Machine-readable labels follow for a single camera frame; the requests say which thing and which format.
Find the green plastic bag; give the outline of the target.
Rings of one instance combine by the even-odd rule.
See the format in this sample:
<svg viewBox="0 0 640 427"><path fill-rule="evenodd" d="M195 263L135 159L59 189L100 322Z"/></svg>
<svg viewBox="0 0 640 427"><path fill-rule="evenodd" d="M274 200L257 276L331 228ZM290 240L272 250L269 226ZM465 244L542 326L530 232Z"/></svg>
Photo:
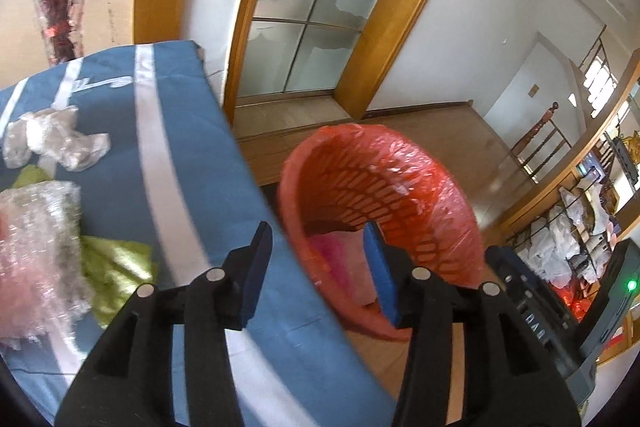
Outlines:
<svg viewBox="0 0 640 427"><path fill-rule="evenodd" d="M50 179L46 173L33 165L22 169L9 188ZM124 305L131 291L144 283L155 280L156 270L152 262L149 245L102 239L102 237L80 233L82 273L92 290L91 313L101 326L110 323Z"/></svg>

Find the bubble wrap sheet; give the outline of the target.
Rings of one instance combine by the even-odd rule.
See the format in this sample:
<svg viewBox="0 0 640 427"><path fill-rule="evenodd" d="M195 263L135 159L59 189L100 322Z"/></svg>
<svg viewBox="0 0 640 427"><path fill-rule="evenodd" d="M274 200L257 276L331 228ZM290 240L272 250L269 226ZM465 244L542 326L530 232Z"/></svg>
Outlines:
<svg viewBox="0 0 640 427"><path fill-rule="evenodd" d="M1 343L23 343L74 327L91 308L82 273L80 188L44 181L1 192Z"/></svg>

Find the clear plastic bag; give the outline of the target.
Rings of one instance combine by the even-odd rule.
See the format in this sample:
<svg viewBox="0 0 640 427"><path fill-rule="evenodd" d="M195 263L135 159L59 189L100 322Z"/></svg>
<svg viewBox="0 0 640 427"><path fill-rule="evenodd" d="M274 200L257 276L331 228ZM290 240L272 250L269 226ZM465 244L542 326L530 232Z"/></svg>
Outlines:
<svg viewBox="0 0 640 427"><path fill-rule="evenodd" d="M79 109L47 108L25 113L6 126L2 158L6 167L25 167L32 155L51 159L70 172L86 170L111 150L107 133L83 134L77 130Z"/></svg>

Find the red lined trash basket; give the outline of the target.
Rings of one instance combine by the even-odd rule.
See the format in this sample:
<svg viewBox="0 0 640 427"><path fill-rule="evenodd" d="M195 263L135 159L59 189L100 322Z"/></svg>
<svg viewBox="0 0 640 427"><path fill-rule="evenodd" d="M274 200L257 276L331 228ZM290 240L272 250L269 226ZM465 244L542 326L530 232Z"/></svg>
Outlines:
<svg viewBox="0 0 640 427"><path fill-rule="evenodd" d="M311 236L359 231L370 221L386 242L446 282L475 287L485 270L474 211L449 171L401 133L382 124L322 127L298 144L281 171L282 225L300 264L348 329L406 341L377 306L361 306L330 271Z"/></svg>

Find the cluttered wooden shelf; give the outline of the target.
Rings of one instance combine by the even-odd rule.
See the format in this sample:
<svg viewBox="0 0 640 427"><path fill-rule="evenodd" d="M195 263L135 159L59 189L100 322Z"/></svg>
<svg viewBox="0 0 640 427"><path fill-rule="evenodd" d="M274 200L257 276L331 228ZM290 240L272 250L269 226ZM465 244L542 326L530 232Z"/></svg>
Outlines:
<svg viewBox="0 0 640 427"><path fill-rule="evenodd" d="M596 298L604 270L613 254L610 238L617 213L603 197L613 191L608 179L622 155L616 147L624 140L608 134L620 127L620 112L628 109L630 81L612 91L578 140L540 179L521 202L503 213L499 229L508 244L521 255L570 312L581 320Z"/></svg>

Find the wooden stair railing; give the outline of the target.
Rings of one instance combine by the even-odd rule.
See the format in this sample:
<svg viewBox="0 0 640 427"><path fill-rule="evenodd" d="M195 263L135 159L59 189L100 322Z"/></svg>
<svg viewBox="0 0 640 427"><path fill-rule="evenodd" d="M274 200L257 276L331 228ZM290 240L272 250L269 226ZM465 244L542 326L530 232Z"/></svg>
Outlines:
<svg viewBox="0 0 640 427"><path fill-rule="evenodd" d="M572 147L566 134L554 121L559 107L558 102L553 102L510 150L511 157L535 184Z"/></svg>

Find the blue white striped tablecloth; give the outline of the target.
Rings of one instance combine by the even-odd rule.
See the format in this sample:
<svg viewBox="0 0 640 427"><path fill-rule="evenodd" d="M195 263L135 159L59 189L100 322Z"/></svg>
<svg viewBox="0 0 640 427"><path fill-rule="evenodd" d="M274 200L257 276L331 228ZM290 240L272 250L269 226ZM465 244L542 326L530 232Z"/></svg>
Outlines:
<svg viewBox="0 0 640 427"><path fill-rule="evenodd" d="M3 124L76 106L77 127L110 151L53 176L81 189L87 235L152 249L157 283L181 286L250 243L274 217L255 184L191 41L107 49L1 93ZM228 332L249 426L387 426L395 402L347 340L281 232L254 317Z"/></svg>

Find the glass vase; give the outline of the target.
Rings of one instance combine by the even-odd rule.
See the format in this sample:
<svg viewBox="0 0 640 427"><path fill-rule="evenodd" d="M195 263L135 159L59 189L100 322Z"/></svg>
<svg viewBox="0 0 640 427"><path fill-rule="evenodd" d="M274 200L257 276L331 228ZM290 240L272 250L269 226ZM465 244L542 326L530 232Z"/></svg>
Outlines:
<svg viewBox="0 0 640 427"><path fill-rule="evenodd" d="M50 67L84 55L85 0L32 0Z"/></svg>

